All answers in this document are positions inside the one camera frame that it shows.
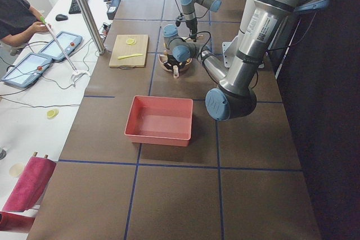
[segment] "brown table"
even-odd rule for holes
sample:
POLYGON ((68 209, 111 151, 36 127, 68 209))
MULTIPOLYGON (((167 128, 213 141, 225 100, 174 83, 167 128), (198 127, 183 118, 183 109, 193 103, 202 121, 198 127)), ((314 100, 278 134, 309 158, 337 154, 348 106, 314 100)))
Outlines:
MULTIPOLYGON (((245 4, 222 1, 199 20, 220 59, 245 4)), ((159 66, 161 28, 177 15, 173 0, 121 1, 106 46, 148 34, 146 67, 109 69, 111 53, 99 57, 28 240, 320 239, 271 67, 259 72, 251 115, 214 121, 204 98, 215 85, 199 63, 177 80, 159 66), (190 145, 131 143, 135 95, 193 99, 190 145)))

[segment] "red rolled object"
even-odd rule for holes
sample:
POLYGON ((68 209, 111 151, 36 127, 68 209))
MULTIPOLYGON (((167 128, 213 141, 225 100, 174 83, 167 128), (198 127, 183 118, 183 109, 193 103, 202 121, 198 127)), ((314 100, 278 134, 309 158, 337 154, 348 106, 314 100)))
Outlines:
POLYGON ((35 218, 0 212, 0 230, 14 233, 29 233, 35 218))
POLYGON ((54 172, 56 163, 43 157, 31 157, 20 175, 2 211, 24 212, 31 209, 54 172))

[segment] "cutting board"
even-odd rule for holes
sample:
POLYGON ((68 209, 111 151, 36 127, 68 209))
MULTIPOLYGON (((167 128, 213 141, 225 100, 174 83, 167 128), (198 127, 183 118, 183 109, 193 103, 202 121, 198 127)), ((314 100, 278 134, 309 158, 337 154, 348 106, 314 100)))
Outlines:
POLYGON ((148 35, 117 35, 109 67, 145 67, 148 43, 148 35), (118 59, 119 56, 128 56, 134 53, 141 53, 142 56, 118 59))

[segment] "keyboard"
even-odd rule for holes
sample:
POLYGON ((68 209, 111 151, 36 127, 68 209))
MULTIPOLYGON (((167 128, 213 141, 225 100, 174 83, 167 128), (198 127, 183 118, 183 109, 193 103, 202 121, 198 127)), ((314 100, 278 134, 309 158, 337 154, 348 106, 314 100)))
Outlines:
POLYGON ((76 14, 76 13, 81 13, 81 10, 80 10, 77 0, 72 0, 70 9, 69 9, 69 14, 76 14))

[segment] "red plastic bin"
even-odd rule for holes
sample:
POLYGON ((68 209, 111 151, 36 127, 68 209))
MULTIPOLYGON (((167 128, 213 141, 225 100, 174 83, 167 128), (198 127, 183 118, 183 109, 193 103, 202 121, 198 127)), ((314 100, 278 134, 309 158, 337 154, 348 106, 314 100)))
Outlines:
POLYGON ((124 134, 134 143, 188 146, 192 99, 135 96, 124 134))

